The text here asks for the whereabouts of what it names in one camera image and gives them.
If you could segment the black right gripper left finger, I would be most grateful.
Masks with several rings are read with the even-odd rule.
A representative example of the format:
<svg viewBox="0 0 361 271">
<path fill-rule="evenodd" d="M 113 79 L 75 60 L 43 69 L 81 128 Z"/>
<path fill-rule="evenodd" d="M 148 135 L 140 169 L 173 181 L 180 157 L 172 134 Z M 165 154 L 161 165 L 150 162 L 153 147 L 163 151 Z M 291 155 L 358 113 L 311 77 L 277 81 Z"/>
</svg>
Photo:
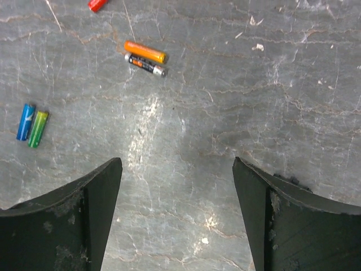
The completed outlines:
<svg viewBox="0 0 361 271">
<path fill-rule="evenodd" d="M 1 270 L 100 270 L 122 176 L 112 158 L 1 211 Z"/>
</svg>

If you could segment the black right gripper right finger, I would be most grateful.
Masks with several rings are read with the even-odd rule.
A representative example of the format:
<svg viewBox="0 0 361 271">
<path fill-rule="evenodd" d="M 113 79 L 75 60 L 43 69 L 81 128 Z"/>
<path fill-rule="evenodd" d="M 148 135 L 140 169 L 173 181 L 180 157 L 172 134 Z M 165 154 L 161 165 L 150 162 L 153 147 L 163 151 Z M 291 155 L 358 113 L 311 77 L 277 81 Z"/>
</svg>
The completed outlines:
<svg viewBox="0 0 361 271">
<path fill-rule="evenodd" d="M 232 172 L 256 270 L 360 269 L 360 207 L 241 158 Z"/>
</svg>

